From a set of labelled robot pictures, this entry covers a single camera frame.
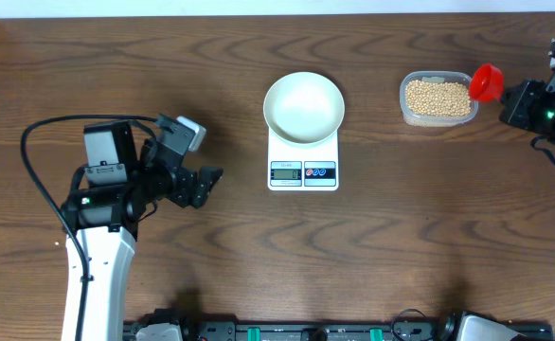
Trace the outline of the red plastic measuring scoop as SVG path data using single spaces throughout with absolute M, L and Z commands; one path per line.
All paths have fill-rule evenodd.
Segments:
M 504 91 L 504 76 L 496 66 L 485 63 L 474 73 L 469 85 L 469 96 L 479 102 L 500 100 Z

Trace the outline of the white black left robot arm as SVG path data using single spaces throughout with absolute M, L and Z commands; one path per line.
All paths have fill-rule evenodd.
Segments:
M 68 284 L 64 340 L 118 340 L 122 336 L 129 270 L 138 225 L 148 206 L 168 199 L 199 208 L 224 171 L 183 167 L 206 129 L 186 118 L 160 116 L 142 148 L 134 144 L 137 120 L 85 126 L 88 162 L 72 178 L 61 206 L 67 222 Z

